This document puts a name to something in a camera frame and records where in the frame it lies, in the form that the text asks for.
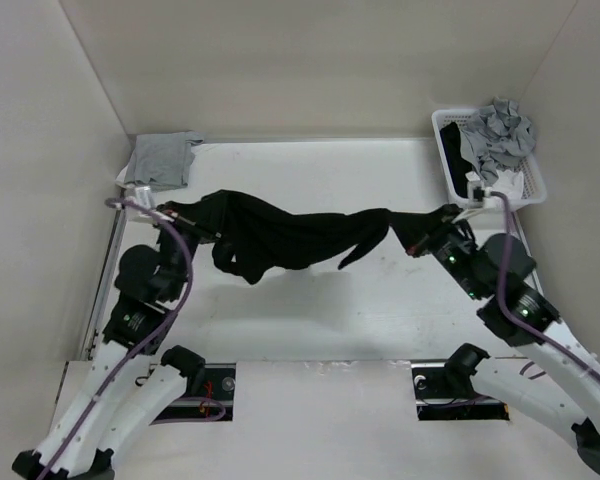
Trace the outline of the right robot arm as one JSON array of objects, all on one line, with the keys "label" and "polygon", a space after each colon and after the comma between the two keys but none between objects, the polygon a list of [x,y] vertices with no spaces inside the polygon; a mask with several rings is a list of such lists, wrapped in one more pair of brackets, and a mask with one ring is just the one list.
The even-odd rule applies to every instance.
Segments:
[{"label": "right robot arm", "polygon": [[434,257],[471,299],[483,301],[476,315],[484,326],[551,382],[510,373],[465,343],[445,361],[438,384],[461,399],[490,397],[514,407],[560,436],[600,476],[600,363],[527,283],[536,263],[511,226],[477,244],[467,216],[447,204],[428,214],[398,214],[392,227],[410,257]]}]

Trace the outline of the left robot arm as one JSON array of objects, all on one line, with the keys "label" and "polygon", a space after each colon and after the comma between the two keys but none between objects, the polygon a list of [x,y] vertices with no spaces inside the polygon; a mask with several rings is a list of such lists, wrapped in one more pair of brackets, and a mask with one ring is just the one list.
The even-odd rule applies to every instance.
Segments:
[{"label": "left robot arm", "polygon": [[201,243],[220,234],[165,207],[134,208],[159,231],[155,247],[136,245],[120,257],[119,292],[89,373],[67,411],[34,449],[15,458],[23,479],[112,479],[139,434],[172,401],[204,387],[204,359],[176,346],[155,355],[186,303],[193,285],[192,260]]}]

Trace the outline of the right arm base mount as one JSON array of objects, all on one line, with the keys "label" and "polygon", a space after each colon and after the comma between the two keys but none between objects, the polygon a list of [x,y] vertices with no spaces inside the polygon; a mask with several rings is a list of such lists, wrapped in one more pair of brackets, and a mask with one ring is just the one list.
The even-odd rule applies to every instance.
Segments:
[{"label": "right arm base mount", "polygon": [[509,421],[508,407],[490,397],[462,393],[445,377],[441,362],[411,364],[416,415],[420,421]]}]

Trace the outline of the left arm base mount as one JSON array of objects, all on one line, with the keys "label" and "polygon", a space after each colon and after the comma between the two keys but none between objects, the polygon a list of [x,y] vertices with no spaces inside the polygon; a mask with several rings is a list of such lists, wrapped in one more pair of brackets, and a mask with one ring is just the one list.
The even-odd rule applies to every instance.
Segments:
[{"label": "left arm base mount", "polygon": [[235,364],[208,364],[203,379],[167,406],[154,424],[231,422],[236,393]]}]

